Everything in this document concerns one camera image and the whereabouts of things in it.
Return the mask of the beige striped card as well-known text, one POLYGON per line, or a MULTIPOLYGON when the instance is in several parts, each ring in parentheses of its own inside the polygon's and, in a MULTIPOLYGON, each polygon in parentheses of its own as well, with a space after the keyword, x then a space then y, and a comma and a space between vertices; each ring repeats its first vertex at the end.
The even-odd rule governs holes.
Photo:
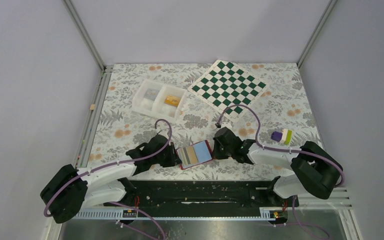
POLYGON ((179 148, 177 154, 181 160, 183 168, 187 168, 198 164, 198 160, 192 145, 179 148))

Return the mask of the red leather card holder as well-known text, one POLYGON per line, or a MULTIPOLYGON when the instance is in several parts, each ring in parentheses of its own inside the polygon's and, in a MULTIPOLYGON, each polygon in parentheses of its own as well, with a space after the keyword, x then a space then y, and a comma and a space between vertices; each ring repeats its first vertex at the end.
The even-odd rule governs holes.
POLYGON ((180 168, 182 170, 204 164, 214 159, 208 140, 178 148, 176 153, 181 160, 180 168))

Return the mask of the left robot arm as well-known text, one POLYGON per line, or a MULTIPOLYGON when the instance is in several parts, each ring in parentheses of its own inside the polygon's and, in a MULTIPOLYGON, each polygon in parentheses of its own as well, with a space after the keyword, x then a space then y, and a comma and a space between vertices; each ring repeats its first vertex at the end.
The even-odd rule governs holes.
POLYGON ((64 165, 40 192, 44 215, 61 224, 94 205, 120 202, 128 206, 134 202, 135 192, 121 179, 146 172, 153 165, 166 168, 181 162, 174 143, 157 134, 121 158, 97 167, 75 169, 72 164, 64 165))

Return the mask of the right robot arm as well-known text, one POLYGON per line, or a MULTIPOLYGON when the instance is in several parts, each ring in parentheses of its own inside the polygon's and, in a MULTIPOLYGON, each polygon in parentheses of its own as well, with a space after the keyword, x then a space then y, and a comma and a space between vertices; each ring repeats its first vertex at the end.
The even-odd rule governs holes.
POLYGON ((343 167, 312 141, 298 149, 258 145, 253 139, 241 140, 227 127, 219 129, 213 140, 217 160, 232 158, 241 164, 272 165, 293 172, 271 181, 266 198, 273 206, 304 193, 327 200, 344 182, 343 167))

